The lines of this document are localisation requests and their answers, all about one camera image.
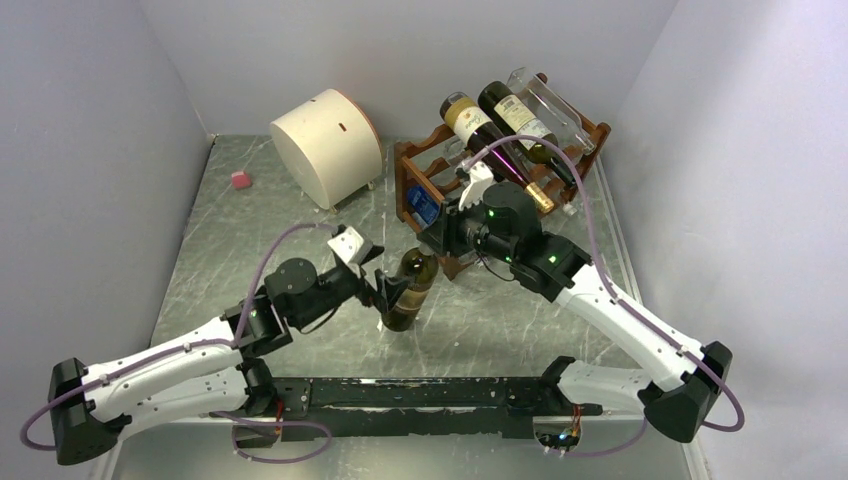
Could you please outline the green wine bottle brown label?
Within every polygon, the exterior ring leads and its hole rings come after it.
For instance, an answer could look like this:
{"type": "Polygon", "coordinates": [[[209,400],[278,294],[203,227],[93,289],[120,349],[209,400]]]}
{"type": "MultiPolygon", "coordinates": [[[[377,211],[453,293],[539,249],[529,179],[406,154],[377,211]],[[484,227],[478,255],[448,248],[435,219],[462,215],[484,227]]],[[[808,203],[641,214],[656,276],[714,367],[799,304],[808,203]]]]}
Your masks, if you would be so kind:
{"type": "Polygon", "coordinates": [[[409,280],[395,305],[381,315],[382,326],[393,332],[409,330],[437,277],[440,264],[434,252],[421,244],[408,250],[400,259],[397,276],[409,280]]]}

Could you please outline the dark wine bottle cream label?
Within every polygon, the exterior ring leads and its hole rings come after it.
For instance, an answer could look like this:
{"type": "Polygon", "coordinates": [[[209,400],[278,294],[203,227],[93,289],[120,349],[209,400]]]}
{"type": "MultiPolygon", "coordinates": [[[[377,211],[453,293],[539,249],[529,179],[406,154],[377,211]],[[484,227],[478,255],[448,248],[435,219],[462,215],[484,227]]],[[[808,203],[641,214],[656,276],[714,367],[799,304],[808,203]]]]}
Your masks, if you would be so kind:
{"type": "Polygon", "coordinates": [[[531,178],[524,165],[527,156],[516,141],[510,140],[491,147],[491,144],[505,135],[471,97],[463,92],[450,94],[440,107],[440,115],[444,124],[474,154],[483,152],[488,147],[482,162],[502,179],[520,185],[534,200],[540,212],[549,213],[554,209],[555,203],[531,178]]]}

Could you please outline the green wine bottle white label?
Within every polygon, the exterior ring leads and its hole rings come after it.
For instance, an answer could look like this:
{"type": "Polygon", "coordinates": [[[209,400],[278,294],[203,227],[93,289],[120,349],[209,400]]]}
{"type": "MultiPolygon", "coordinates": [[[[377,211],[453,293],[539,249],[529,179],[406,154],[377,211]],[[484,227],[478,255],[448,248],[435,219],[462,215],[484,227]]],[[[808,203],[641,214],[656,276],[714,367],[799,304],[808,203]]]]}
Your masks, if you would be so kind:
{"type": "MultiPolygon", "coordinates": [[[[529,135],[558,145],[553,132],[501,81],[493,81],[480,92],[477,100],[504,135],[529,135]]],[[[574,176],[561,159],[537,141],[520,139],[520,145],[534,164],[545,165],[568,187],[576,185],[574,176]]]]}

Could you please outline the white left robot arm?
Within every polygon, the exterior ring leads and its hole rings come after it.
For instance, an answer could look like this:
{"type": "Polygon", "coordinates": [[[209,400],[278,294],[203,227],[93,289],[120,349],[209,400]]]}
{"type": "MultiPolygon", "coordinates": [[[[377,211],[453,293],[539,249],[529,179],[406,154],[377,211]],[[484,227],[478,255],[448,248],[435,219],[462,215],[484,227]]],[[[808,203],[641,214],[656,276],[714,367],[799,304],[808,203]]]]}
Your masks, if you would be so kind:
{"type": "Polygon", "coordinates": [[[323,274],[303,258],[272,272],[263,258],[247,297],[190,332],[128,357],[86,365],[56,364],[47,410],[58,464],[94,459],[118,442],[189,416],[240,411],[261,416],[282,404],[263,356],[329,319],[348,300],[388,312],[408,286],[404,276],[364,266],[383,247],[353,227],[327,226],[334,260],[323,274]]]}

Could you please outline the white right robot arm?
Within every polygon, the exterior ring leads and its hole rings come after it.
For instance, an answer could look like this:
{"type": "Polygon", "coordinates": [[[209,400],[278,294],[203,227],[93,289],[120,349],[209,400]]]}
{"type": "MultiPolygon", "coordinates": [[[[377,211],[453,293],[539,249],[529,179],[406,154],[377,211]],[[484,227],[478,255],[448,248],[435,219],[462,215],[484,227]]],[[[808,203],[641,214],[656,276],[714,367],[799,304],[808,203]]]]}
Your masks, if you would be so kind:
{"type": "Polygon", "coordinates": [[[539,389],[548,412],[562,414],[575,403],[639,410],[679,443],[708,426],[731,350],[719,341],[702,344],[636,302],[586,251],[544,230],[518,186],[496,183],[468,208],[457,199],[443,204],[417,238],[439,256],[471,253],[505,262],[523,288],[587,320],[637,363],[618,369],[573,361],[539,389]]]}

